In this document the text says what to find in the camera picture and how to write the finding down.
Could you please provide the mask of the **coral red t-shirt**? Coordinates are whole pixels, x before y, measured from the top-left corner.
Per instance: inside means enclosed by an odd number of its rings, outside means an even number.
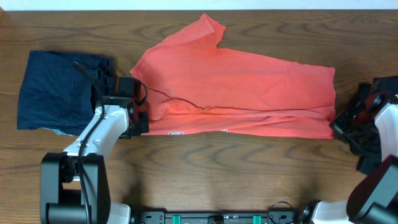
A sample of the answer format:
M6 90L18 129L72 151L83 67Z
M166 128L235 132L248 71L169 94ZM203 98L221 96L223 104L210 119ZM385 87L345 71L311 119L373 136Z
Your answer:
M335 69L221 48L225 30L204 14L131 69L147 87L150 134L330 139Z

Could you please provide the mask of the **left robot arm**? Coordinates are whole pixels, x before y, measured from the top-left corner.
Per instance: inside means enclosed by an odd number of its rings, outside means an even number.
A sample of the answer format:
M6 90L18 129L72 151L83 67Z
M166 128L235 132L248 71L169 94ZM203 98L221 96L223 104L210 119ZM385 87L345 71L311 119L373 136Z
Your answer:
M139 107L147 88L121 77L103 96L79 137L62 152L47 153L40 168L41 223L135 223L131 206L111 201L105 160L118 139L148 133L147 113Z

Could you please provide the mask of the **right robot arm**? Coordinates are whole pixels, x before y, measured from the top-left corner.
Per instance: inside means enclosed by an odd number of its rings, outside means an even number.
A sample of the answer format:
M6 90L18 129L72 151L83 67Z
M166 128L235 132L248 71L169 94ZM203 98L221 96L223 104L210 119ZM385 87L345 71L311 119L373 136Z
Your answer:
M397 77L360 83L330 126L365 178L347 200L307 205L298 223L397 224Z

